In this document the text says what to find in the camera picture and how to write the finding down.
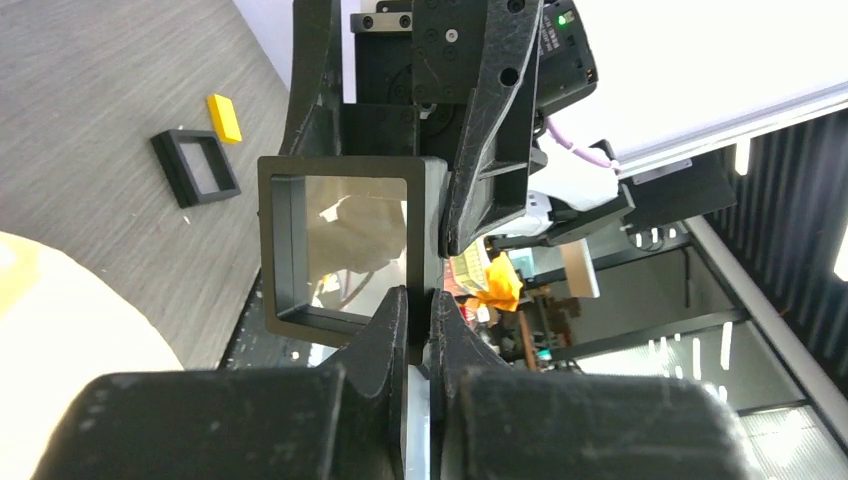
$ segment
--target orange object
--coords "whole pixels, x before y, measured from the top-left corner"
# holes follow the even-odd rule
[[[507,312],[518,308],[522,284],[505,252],[501,252],[486,269],[486,281],[489,289],[475,294],[481,303]]]

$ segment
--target black rectangular frame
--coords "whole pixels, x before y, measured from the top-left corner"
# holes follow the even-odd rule
[[[448,178],[445,161],[432,157],[269,156],[259,158],[258,172],[265,325],[278,335],[334,347],[349,342],[370,318],[310,305],[305,177],[406,181],[409,340],[413,349],[423,349],[430,329],[429,308],[423,302],[443,282],[436,226]]]
[[[188,160],[180,148],[186,141],[199,143],[206,154],[209,169],[218,184],[217,192],[201,193],[191,172]],[[180,208],[193,207],[235,197],[241,193],[227,154],[215,132],[202,130],[166,130],[150,139],[153,150],[162,164]]]

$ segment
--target pink cable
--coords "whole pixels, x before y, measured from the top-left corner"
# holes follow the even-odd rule
[[[595,155],[590,150],[584,150],[581,147],[575,146],[574,142],[565,138],[562,135],[562,132],[557,130],[557,127],[553,123],[551,123],[551,122],[546,122],[546,123],[547,123],[548,131],[551,132],[551,136],[554,137],[554,140],[556,140],[556,142],[558,144],[565,147],[569,152],[574,153],[575,155],[582,158],[583,160],[586,160],[587,162],[591,163],[592,165],[597,165],[601,168],[613,168],[613,169],[616,169],[616,171],[618,170],[618,165],[617,165],[618,162],[611,161],[607,158],[601,158],[601,157]]]

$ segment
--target screw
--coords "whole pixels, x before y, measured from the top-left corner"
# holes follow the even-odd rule
[[[524,0],[509,0],[506,4],[506,8],[510,11],[510,13],[518,13],[524,10]]]

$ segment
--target small yellow block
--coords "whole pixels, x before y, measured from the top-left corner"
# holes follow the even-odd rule
[[[218,138],[224,143],[238,143],[241,141],[241,130],[238,128],[236,110],[233,101],[221,95],[209,95],[206,99],[209,105],[209,115],[212,116],[212,124]]]

